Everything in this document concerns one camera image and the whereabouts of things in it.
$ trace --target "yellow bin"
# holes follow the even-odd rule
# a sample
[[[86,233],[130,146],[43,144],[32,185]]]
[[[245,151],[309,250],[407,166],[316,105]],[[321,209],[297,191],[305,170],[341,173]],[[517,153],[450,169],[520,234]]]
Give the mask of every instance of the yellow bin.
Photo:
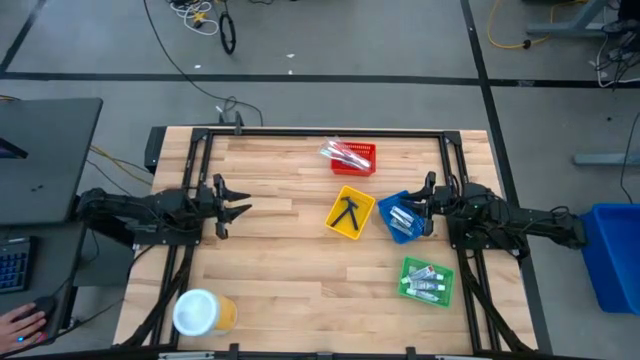
[[[349,215],[349,213],[342,217],[336,226],[331,226],[340,214],[347,209],[347,202],[342,200],[342,198],[346,196],[350,197],[351,200],[358,205],[358,208],[354,209],[356,221],[358,222],[358,230],[354,229],[351,215]],[[373,205],[375,205],[375,203],[375,198],[345,185],[342,187],[342,190],[340,190],[340,194],[338,194],[336,202],[333,203],[333,207],[331,208],[329,216],[327,216],[327,220],[324,224],[328,228],[333,229],[350,239],[358,240],[362,233],[362,229],[364,229],[364,225],[369,219],[369,215],[371,215],[371,210],[373,210]]]

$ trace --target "black stripe on floor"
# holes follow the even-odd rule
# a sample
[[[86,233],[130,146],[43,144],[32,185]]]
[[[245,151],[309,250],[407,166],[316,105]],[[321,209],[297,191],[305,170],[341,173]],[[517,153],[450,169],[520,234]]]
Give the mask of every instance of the black stripe on floor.
[[[47,0],[38,0],[38,2],[33,7],[33,9],[31,9],[31,12],[29,12],[29,17],[27,18],[27,21],[24,23],[24,25],[22,26],[22,29],[20,29],[20,32],[18,33],[18,36],[16,36],[15,40],[13,41],[13,44],[11,44],[11,46],[7,50],[7,53],[4,55],[4,59],[2,59],[2,63],[0,63],[0,74],[6,72],[7,69],[9,68],[9,65],[11,65],[13,58],[18,53],[18,50],[20,50],[20,46],[22,46],[22,42],[24,42],[24,39],[27,37],[27,34],[29,34],[29,30],[31,30],[31,27],[38,19],[38,16],[40,16],[40,11],[42,10],[46,2]]]
[[[264,83],[328,83],[328,84],[418,84],[480,86],[479,79],[409,76],[409,75],[270,75],[270,74],[188,74],[196,82],[264,82]],[[43,73],[5,72],[0,80],[32,81],[160,81],[186,82],[180,74],[126,74],[126,73]],[[558,89],[598,89],[596,81],[589,80],[528,80],[528,79],[488,79],[492,87],[518,88],[558,88]],[[619,84],[618,89],[638,89],[640,82]]]
[[[484,106],[487,111],[487,118],[489,119],[489,128],[491,130],[493,144],[496,149],[498,168],[502,175],[504,192],[507,197],[507,201],[517,206],[518,195],[516,194],[516,186],[513,181],[511,165],[509,164],[509,156],[507,155],[507,147],[505,146],[504,138],[502,136],[502,128],[500,127],[500,121],[498,120],[498,111],[496,110],[493,93],[491,92],[491,84],[489,83],[487,68],[484,64],[484,58],[482,57],[482,48],[480,47],[480,41],[478,40],[478,33],[473,20],[473,14],[471,13],[471,6],[469,5],[469,0],[460,0],[460,4],[462,5],[462,14],[464,15],[464,21],[467,26],[467,33],[469,34],[473,61],[475,62],[476,70],[478,71],[478,81],[480,90],[482,91]]]

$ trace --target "human hand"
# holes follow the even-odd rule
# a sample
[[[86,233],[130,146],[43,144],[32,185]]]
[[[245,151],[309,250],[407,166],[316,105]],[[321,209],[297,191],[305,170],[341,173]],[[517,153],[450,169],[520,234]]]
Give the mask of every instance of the human hand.
[[[21,349],[38,341],[42,333],[36,331],[47,322],[44,319],[43,311],[13,322],[17,317],[32,310],[35,306],[36,304],[33,303],[23,305],[0,316],[0,354]]]

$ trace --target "red basket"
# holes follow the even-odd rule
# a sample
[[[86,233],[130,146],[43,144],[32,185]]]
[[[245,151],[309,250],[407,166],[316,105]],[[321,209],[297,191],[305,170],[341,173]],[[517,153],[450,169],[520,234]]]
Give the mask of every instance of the red basket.
[[[366,160],[369,160],[371,167],[367,170],[360,170],[349,165],[342,163],[341,161],[331,159],[331,170],[336,175],[355,175],[355,176],[370,176],[376,172],[376,146],[374,144],[365,143],[343,143],[347,145],[351,151],[362,156]]]

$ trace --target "gray floor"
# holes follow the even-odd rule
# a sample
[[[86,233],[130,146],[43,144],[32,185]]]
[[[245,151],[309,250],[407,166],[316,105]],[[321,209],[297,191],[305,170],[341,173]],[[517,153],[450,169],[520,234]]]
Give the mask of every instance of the gray floor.
[[[35,1],[0,0],[0,54],[20,31]],[[475,78],[462,11],[450,0],[276,0],[272,6],[231,0],[239,45],[233,57],[218,38],[196,35],[164,1],[149,0],[167,50],[187,72],[202,74],[413,75]],[[472,0],[487,71],[495,79],[593,80],[589,63],[602,39],[552,39],[528,51],[492,47],[485,36],[490,0]],[[528,21],[548,20],[549,2],[504,1],[494,37],[520,42]],[[575,9],[562,9],[558,17]],[[609,18],[615,14],[608,13]],[[174,74],[144,17],[140,1],[49,0],[9,71],[30,73]],[[331,83],[201,83],[221,96],[260,107],[267,126],[489,129],[477,86]],[[522,206],[566,204],[577,213],[599,202],[624,202],[616,168],[576,168],[577,152],[624,150],[638,108],[638,90],[494,88]],[[24,99],[97,96],[105,104],[94,144],[141,164],[149,128],[209,123],[219,102],[184,82],[1,80],[0,94]],[[245,121],[257,124],[251,110]],[[149,188],[92,156],[114,180],[145,195]],[[640,196],[638,172],[627,174]],[[80,191],[118,192],[88,167]],[[130,251],[100,241],[103,261],[126,268]],[[87,254],[94,244],[86,242]],[[634,359],[640,319],[603,313],[579,252],[532,239],[532,259],[554,353]],[[103,287],[83,288],[76,316],[87,317],[119,299],[122,274]],[[105,348],[119,309],[38,353]]]

